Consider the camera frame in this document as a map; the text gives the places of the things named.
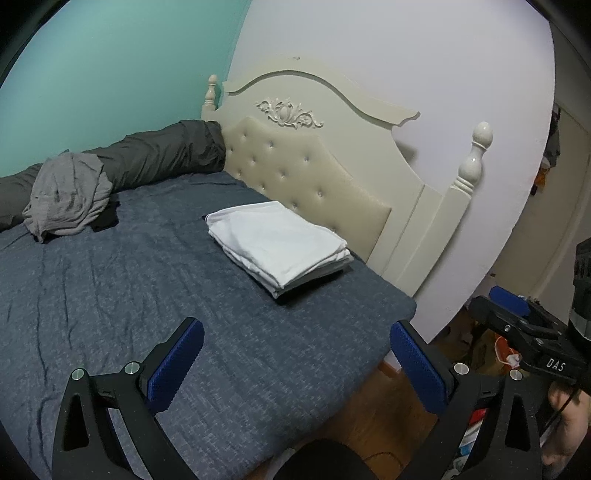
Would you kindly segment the person's right hand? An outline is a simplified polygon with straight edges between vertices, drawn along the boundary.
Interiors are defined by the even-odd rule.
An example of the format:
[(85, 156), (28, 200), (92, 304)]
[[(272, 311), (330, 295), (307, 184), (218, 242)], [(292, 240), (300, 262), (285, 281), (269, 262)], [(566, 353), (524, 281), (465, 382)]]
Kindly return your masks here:
[(574, 394), (553, 382), (548, 400), (555, 410), (564, 407), (557, 426), (542, 447), (544, 476), (555, 479), (570, 463), (586, 437), (590, 422), (590, 397), (583, 391)]

